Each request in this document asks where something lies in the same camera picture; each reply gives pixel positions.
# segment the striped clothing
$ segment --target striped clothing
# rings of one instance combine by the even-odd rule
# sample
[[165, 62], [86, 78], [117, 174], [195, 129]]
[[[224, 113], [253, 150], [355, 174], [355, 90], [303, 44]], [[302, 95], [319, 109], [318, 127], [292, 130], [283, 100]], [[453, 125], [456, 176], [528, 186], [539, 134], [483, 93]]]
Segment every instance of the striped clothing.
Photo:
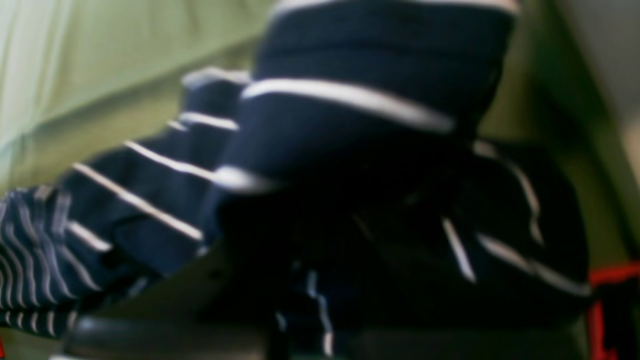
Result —
[[[188, 74], [184, 108], [161, 134], [0, 202], [0, 319], [58, 337], [78, 313], [134, 296], [246, 224], [337, 209], [375, 239], [384, 221], [349, 214], [397, 199], [466, 286], [575, 306], [590, 289], [571, 187], [537, 152], [475, 140], [516, 10], [508, 0], [281, 2], [252, 76]], [[421, 193], [454, 159], [455, 191]], [[339, 266], [302, 263], [276, 317], [292, 334], [322, 334], [302, 350], [334, 354], [335, 333], [357, 323], [357, 296]]]

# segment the navy striped fabric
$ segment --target navy striped fabric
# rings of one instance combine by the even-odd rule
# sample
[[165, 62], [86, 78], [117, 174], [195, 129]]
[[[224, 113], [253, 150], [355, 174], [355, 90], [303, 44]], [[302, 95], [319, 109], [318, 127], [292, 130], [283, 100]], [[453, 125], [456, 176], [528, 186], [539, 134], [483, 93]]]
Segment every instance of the navy striped fabric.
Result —
[[[303, 220], [301, 208], [351, 218], [400, 198], [470, 288], [549, 307], [589, 297], [571, 186], [538, 152], [475, 137], [516, 11], [509, 0], [281, 2], [252, 77], [191, 73], [161, 134], [0, 202], [0, 320], [59, 337], [78, 313], [135, 296], [239, 227]], [[417, 189], [458, 153], [461, 186], [434, 211]], [[316, 265], [294, 264], [276, 317], [292, 336], [313, 334], [298, 350], [332, 355], [357, 327], [359, 294], [342, 267]]]

